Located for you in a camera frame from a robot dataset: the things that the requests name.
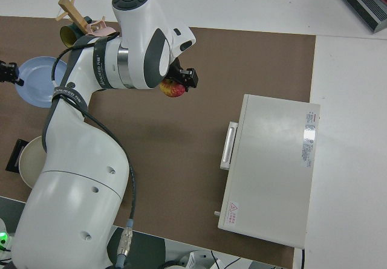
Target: white appliance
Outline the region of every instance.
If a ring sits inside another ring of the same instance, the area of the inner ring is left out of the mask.
[[[219,228],[304,248],[319,112],[311,103],[244,96],[222,157],[230,168]]]

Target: cable connector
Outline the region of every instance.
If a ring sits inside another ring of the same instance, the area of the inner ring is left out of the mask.
[[[123,254],[126,257],[128,257],[129,250],[132,244],[132,238],[133,238],[133,229],[131,227],[124,228],[121,234],[119,247],[117,249],[117,255]]]

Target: black cable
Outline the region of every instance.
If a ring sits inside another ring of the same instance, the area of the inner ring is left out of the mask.
[[[220,269],[219,265],[218,265],[218,261],[216,261],[215,256],[213,255],[213,251],[212,250],[211,250],[211,255],[213,257],[213,260],[215,261],[216,266],[218,267],[218,269]]]
[[[301,269],[304,269],[305,265],[305,249],[302,250]]]
[[[213,251],[212,251],[212,250],[211,250],[211,255],[212,255],[212,257],[213,257],[213,260],[214,260],[215,263],[216,263],[216,267],[218,267],[218,269],[220,269],[220,268],[219,268],[219,265],[218,265],[218,262],[216,261],[216,258],[215,258],[215,256],[213,255]],[[230,267],[232,264],[234,264],[235,262],[238,262],[240,259],[241,259],[241,258],[239,257],[237,260],[232,261],[229,265],[227,265],[226,267],[224,267],[224,269],[226,269],[227,267]]]
[[[135,173],[134,173],[134,169],[133,169],[133,166],[131,164],[131,161],[130,161],[130,158],[129,158],[129,155],[128,153],[126,152],[125,148],[122,146],[120,140],[104,125],[102,124],[101,122],[99,122],[96,118],[94,118],[91,114],[89,114],[87,111],[83,110],[81,107],[79,107],[78,105],[76,105],[74,102],[72,102],[71,100],[69,100],[69,98],[65,95],[60,95],[59,96],[63,101],[65,101],[66,103],[68,103],[70,106],[72,106],[73,108],[77,109],[84,117],[87,117],[89,118],[90,120],[92,120],[95,124],[97,124],[103,131],[105,131],[106,134],[108,134],[115,142],[117,142],[117,144],[123,149],[127,159],[128,159],[128,163],[129,163],[129,174],[131,176],[131,179],[132,179],[132,207],[131,207],[131,212],[130,212],[130,216],[129,218],[130,219],[133,219],[134,217],[134,211],[135,211],[135,202],[136,202],[136,195],[137,195],[137,191],[136,191],[136,185],[135,185]]]
[[[239,261],[241,258],[238,258],[237,260],[231,262],[229,265],[227,265],[226,267],[224,267],[224,269],[226,269],[227,267],[231,266],[232,264],[234,264],[235,262]]]
[[[108,41],[111,41],[113,39],[115,39],[118,35],[120,35],[119,32],[115,32],[113,33],[112,35],[109,35],[108,36]],[[84,48],[89,48],[89,47],[93,47],[95,46],[95,42],[91,43],[91,44],[83,44],[83,45],[76,45],[76,46],[72,46],[72,47],[69,47],[65,50],[63,50],[63,52],[60,53],[60,55],[58,55],[58,57],[56,58],[54,64],[53,64],[53,68],[51,69],[51,80],[54,81],[55,80],[55,70],[56,70],[56,66],[58,64],[58,62],[60,61],[60,59],[65,55],[67,54],[69,51],[71,50],[80,50],[80,49],[84,49]]]
[[[171,266],[179,265],[180,263],[178,261],[167,261],[164,264],[157,267],[157,269],[166,269]]]
[[[11,250],[8,250],[7,248],[3,247],[2,245],[0,245],[0,251],[11,252]]]
[[[8,264],[8,262],[4,262],[4,261],[10,261],[10,260],[12,260],[12,258],[0,260],[0,265],[1,266],[6,266]]]

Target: green light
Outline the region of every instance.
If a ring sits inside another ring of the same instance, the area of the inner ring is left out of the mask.
[[[4,244],[7,242],[8,235],[7,233],[1,232],[0,233],[0,243]]]

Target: cup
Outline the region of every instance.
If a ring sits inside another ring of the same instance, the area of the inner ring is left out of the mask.
[[[90,24],[92,22],[89,16],[84,17],[86,22]],[[60,29],[60,39],[67,47],[72,47],[75,42],[85,34],[78,28],[75,23],[65,25]]]

